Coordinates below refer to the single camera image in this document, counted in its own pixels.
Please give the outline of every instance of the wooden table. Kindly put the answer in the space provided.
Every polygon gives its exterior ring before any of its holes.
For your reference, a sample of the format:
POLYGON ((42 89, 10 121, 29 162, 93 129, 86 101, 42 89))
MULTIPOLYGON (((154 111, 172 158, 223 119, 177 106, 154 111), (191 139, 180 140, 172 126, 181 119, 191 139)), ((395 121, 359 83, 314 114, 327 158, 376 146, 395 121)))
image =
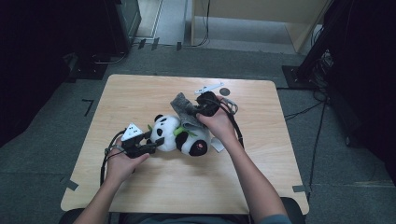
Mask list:
MULTIPOLYGON (((99 189, 104 149, 113 136, 135 123, 143 132, 158 114, 176 114, 170 102, 183 92, 195 104, 194 91, 224 82, 239 111, 235 119, 247 154, 280 196, 291 197, 308 212, 302 180, 290 143, 275 84, 263 80, 113 75, 106 84, 66 189, 64 211, 86 207, 99 189)), ((219 88, 213 91, 219 94, 219 88)), ((155 154, 142 163, 115 196, 110 211, 147 213, 247 214, 248 206, 226 150, 211 148, 202 157, 178 150, 155 154)))

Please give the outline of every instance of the panda ear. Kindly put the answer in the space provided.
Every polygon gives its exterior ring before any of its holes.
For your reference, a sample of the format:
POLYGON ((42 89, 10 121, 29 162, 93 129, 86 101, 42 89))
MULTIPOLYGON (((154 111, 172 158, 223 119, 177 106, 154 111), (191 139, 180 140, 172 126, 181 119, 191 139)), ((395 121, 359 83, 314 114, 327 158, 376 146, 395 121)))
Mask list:
POLYGON ((157 117, 155 117, 154 122, 157 121, 157 119, 163 117, 163 115, 157 115, 157 117))

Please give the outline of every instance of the cable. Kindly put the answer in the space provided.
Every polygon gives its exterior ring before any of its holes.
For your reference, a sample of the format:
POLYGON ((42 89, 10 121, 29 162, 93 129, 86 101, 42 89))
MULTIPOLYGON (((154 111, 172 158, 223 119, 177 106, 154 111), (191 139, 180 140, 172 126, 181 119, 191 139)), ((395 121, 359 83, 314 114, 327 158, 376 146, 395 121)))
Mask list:
POLYGON ((224 110, 224 112, 227 114, 227 117, 230 120, 231 124, 235 128, 236 134, 238 136, 239 143, 241 144, 241 146, 243 148, 245 148, 245 146, 244 146, 244 138, 242 136, 242 133, 241 133, 241 130, 239 129, 238 124, 236 123, 235 117, 233 116, 238 111, 238 106, 235 105, 235 111, 233 111, 232 108, 230 108, 227 104, 225 104, 222 101, 217 102, 217 101, 214 101, 214 100, 211 100, 211 99, 205 99, 205 101, 208 101, 208 102, 210 102, 212 104, 215 104, 215 105, 219 106, 222 110, 224 110))
POLYGON ((315 100, 317 100, 317 101, 319 101, 319 102, 326 102, 327 99, 328 99, 328 95, 327 95, 327 93, 326 93, 323 89, 314 90, 313 96, 314 96, 315 100), (324 99, 319 99, 319 98, 317 97, 316 93, 317 93, 318 91, 320 91, 320 93, 322 93, 322 94, 324 95, 324 99))
POLYGON ((119 133, 117 133, 113 139, 111 140, 110 144, 108 145, 108 148, 105 149, 105 157, 103 158, 103 162, 102 162, 102 167, 100 169, 100 186, 102 186, 103 182, 105 181, 105 167, 106 167, 106 163, 108 161, 108 159, 110 159, 111 157, 118 155, 120 153, 111 155, 110 157, 107 157, 109 150, 111 149, 111 146, 113 146, 113 142, 116 141, 116 139, 121 135, 124 134, 126 131, 126 129, 124 131, 121 131, 119 133))
POLYGON ((321 104, 323 104, 323 103, 324 103, 324 102, 319 102, 319 103, 317 103, 317 104, 315 104, 315 105, 313 105, 313 106, 311 106, 311 107, 308 107, 307 109, 305 109, 305 110, 303 110, 303 111, 300 111, 300 112, 297 112, 297 113, 294 113, 294 114, 286 115, 286 116, 284 116, 284 118, 285 118, 285 120, 294 119, 295 117, 297 117, 297 116, 299 116, 299 115, 301 115, 301 114, 304 114, 304 113, 308 112, 309 110, 311 110, 311 109, 313 109, 313 108, 315 108, 315 107, 317 107, 318 105, 321 105, 321 104))
MULTIPOLYGON (((317 155, 318 140, 319 140, 319 136, 320 136, 321 127, 322 127, 322 124, 323 124, 323 117, 324 117, 325 108, 326 108, 326 103, 323 104, 322 113, 321 113, 321 116, 320 116, 319 127, 318 127, 318 132, 317 132, 317 138, 315 139, 314 152, 313 152, 313 155, 312 155, 312 162, 311 162, 311 173, 309 175, 309 188, 311 188, 312 180, 314 178, 315 158, 316 158, 316 155, 317 155)), ((309 199, 310 198, 311 198, 311 192, 308 192, 308 195, 306 197, 308 203, 309 203, 309 199)))
POLYGON ((209 11, 210 11, 210 0, 207 2, 207 10, 206 10, 206 22, 205 22, 205 18, 202 17, 203 22, 204 22, 204 27, 206 29, 206 34, 204 36, 204 39, 201 41, 201 43, 199 43, 198 45, 192 45, 190 47, 201 47, 204 43, 206 43, 207 40, 209 40, 209 11))
POLYGON ((312 32, 312 34, 311 34, 311 47, 315 44, 315 42, 317 42, 317 36, 322 33, 323 28, 324 28, 323 26, 320 27, 320 29, 317 31, 315 36, 314 36, 314 32, 312 32))
POLYGON ((122 61, 122 59, 125 58, 125 56, 126 56, 126 53, 122 53, 121 58, 118 59, 118 60, 116 60, 116 61, 114 61, 114 62, 102 63, 102 62, 96 62, 96 61, 94 61, 94 63, 97 63, 97 64, 113 64, 113 63, 119 63, 120 61, 122 61))
POLYGON ((332 66, 331 64, 329 64, 325 68, 325 65, 324 65, 325 60, 332 58, 332 56, 328 55, 328 54, 330 54, 330 53, 326 50, 319 59, 316 59, 311 63, 312 70, 311 70, 309 81, 311 83, 313 83, 314 85, 318 86, 319 89, 324 89, 328 86, 327 81, 324 79, 328 70, 332 66))

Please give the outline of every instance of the stuffed animal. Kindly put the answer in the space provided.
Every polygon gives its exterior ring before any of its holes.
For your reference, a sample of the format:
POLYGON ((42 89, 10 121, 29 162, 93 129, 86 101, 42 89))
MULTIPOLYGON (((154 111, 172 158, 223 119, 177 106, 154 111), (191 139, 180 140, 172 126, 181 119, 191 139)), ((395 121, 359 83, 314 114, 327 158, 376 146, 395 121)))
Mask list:
POLYGON ((180 119, 173 115, 158 115, 154 119, 154 126, 151 128, 149 143, 155 142, 164 137, 164 142, 157 148, 161 151, 172 151, 176 148, 176 136, 174 131, 180 127, 180 119))
POLYGON ((157 147, 161 151, 175 148, 193 157, 203 156, 210 148, 210 133, 207 128, 188 131, 180 126, 180 119, 174 115, 158 115, 151 128, 149 141, 155 142, 164 137, 164 143, 157 147))

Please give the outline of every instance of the sleeve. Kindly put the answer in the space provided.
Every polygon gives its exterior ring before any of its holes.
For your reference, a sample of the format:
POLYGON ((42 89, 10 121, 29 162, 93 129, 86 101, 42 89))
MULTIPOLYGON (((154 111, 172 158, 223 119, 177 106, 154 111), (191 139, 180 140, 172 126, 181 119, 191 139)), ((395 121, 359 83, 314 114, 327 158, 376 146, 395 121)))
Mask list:
POLYGON ((273 215, 265 217, 260 224, 291 224, 290 219, 284 215, 273 215))

